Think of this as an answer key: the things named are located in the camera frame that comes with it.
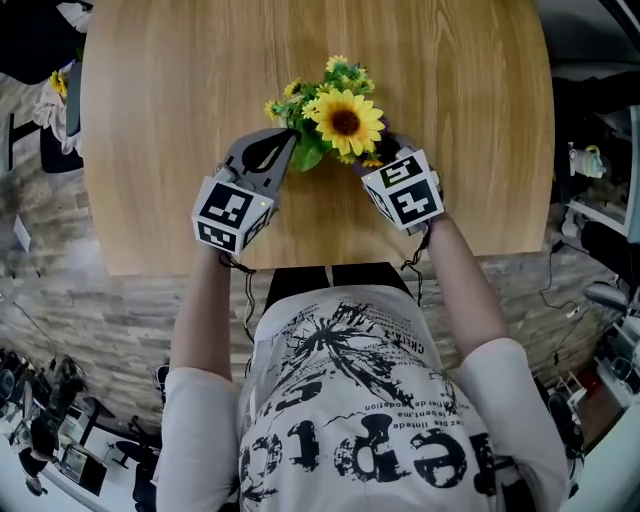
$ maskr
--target white t-shirt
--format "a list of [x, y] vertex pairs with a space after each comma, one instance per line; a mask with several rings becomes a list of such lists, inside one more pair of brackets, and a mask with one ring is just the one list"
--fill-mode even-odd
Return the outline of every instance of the white t-shirt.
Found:
[[169, 373], [160, 512], [215, 512], [238, 477], [247, 511], [499, 511], [505, 457], [539, 512], [568, 496], [562, 442], [516, 342], [476, 349], [454, 384], [419, 308], [383, 286], [281, 300], [255, 338], [242, 392]]

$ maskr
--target small yellow flower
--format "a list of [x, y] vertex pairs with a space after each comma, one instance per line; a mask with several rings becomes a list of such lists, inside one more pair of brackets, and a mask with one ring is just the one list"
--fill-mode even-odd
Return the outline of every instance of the small yellow flower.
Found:
[[364, 78], [358, 82], [358, 86], [366, 89], [367, 92], [373, 92], [376, 89], [376, 84], [371, 78]]
[[54, 71], [51, 74], [51, 78], [49, 79], [49, 83], [51, 87], [63, 98], [67, 97], [67, 84], [65, 83], [64, 76], [62, 73], [58, 73]]
[[362, 162], [364, 167], [372, 167], [374, 169], [378, 167], [382, 167], [382, 162], [380, 160], [365, 160]]
[[284, 88], [285, 98], [293, 98], [295, 94], [298, 94], [300, 92], [301, 86], [302, 83], [300, 82], [300, 77], [298, 77]]
[[274, 100], [269, 100], [264, 105], [264, 113], [271, 119], [275, 121], [280, 117], [280, 109], [282, 105]]
[[334, 55], [327, 62], [327, 71], [329, 73], [333, 73], [336, 69], [336, 66], [347, 66], [349, 61], [344, 55]]
[[318, 94], [318, 95], [320, 95], [322, 93], [329, 94], [334, 89], [335, 89], [335, 87], [333, 85], [331, 85], [331, 84], [322, 84], [322, 85], [319, 85], [318, 87], [316, 87], [316, 94]]
[[302, 108], [302, 117], [305, 119], [311, 119], [314, 114], [318, 111], [316, 110], [316, 106], [318, 105], [318, 100], [311, 100]]
[[342, 162], [343, 164], [351, 165], [356, 161], [356, 157], [352, 154], [338, 155], [338, 160], [340, 160], [340, 162]]

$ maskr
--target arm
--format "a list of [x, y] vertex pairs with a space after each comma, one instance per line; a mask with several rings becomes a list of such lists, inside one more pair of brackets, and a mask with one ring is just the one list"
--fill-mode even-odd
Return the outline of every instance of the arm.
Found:
[[199, 244], [195, 270], [171, 340], [171, 370], [198, 368], [231, 381], [230, 269], [219, 251]]
[[431, 228], [429, 256], [464, 358], [458, 383], [487, 426], [494, 455], [515, 460], [536, 510], [557, 511], [568, 495], [567, 460], [527, 356], [504, 339], [500, 303], [453, 220], [445, 214]]
[[508, 337], [498, 298], [446, 213], [431, 221], [428, 251], [462, 357], [489, 341]]
[[220, 510], [237, 478], [239, 389], [231, 382], [230, 269], [199, 244], [171, 341], [158, 512]]

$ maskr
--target black wire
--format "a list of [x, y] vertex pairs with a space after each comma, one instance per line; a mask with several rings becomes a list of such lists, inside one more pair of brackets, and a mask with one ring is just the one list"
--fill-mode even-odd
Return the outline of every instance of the black wire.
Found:
[[418, 275], [418, 307], [422, 305], [422, 272], [420, 272], [415, 265], [420, 262], [420, 258], [422, 257], [422, 251], [427, 248], [429, 245], [429, 239], [431, 238], [431, 226], [427, 224], [427, 232], [422, 237], [422, 241], [420, 245], [416, 249], [416, 252], [413, 253], [413, 258], [410, 260], [405, 260], [405, 262], [400, 267], [400, 271], [404, 270], [406, 267], [409, 267]]
[[573, 325], [571, 326], [571, 328], [569, 329], [569, 331], [567, 332], [567, 334], [564, 335], [564, 338], [562, 338], [562, 341], [560, 343], [558, 343], [558, 345], [556, 345], [556, 348], [554, 349], [553, 353], [554, 353], [554, 358], [557, 356], [558, 354], [558, 350], [560, 350], [560, 348], [562, 348], [562, 346], [564, 345], [564, 342], [567, 341], [567, 339], [569, 338], [569, 336], [571, 336], [571, 333], [573, 333], [573, 331], [575, 330], [575, 328], [578, 326], [578, 324], [582, 321], [582, 319], [587, 315], [587, 313], [589, 312], [589, 309], [591, 309], [591, 302], [589, 302], [587, 304], [587, 307], [585, 308], [584, 312], [582, 313], [582, 315], [580, 315], [580, 318], [578, 318], [575, 322], [573, 322]]
[[[252, 283], [253, 283], [253, 275], [257, 272], [254, 268], [246, 267], [241, 263], [237, 262], [229, 253], [220, 251], [220, 255], [218, 256], [218, 261], [220, 265], [226, 268], [235, 268], [240, 272], [244, 273], [245, 281], [244, 281], [244, 293], [247, 296], [247, 308], [245, 308], [245, 315], [242, 320], [242, 328], [244, 329], [244, 333], [246, 334], [249, 341], [251, 341], [252, 345], [255, 345], [255, 340], [249, 331], [249, 321], [253, 316], [253, 313], [256, 309], [256, 299], [253, 296]], [[247, 378], [249, 371], [251, 370], [251, 357], [247, 361], [247, 364], [244, 367], [244, 377]]]
[[554, 304], [550, 304], [549, 302], [547, 302], [547, 298], [544, 296], [544, 292], [548, 291], [551, 288], [551, 286], [553, 285], [553, 267], [551, 266], [551, 258], [552, 258], [552, 256], [554, 254], [555, 253], [553, 251], [549, 252], [549, 284], [545, 288], [542, 288], [542, 289], [538, 290], [538, 294], [540, 295], [540, 298], [542, 299], [542, 302], [544, 303], [544, 305], [547, 306], [548, 308], [561, 310], [561, 309], [566, 308], [569, 304], [573, 305], [574, 308], [577, 308], [578, 304], [576, 304], [572, 300], [568, 300], [567, 302], [565, 302], [561, 306], [556, 306]]

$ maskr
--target light wood tabletop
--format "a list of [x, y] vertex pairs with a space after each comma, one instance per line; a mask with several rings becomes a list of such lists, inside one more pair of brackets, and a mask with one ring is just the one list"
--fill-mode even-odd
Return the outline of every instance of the light wood tabletop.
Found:
[[[553, 168], [551, 75], [531, 0], [108, 0], [88, 32], [85, 180], [109, 272], [187, 274], [190, 213], [266, 100], [366, 66], [392, 129], [424, 148], [476, 255], [538, 251]], [[400, 262], [420, 240], [325, 159], [289, 171], [282, 209], [243, 253], [254, 268]]]

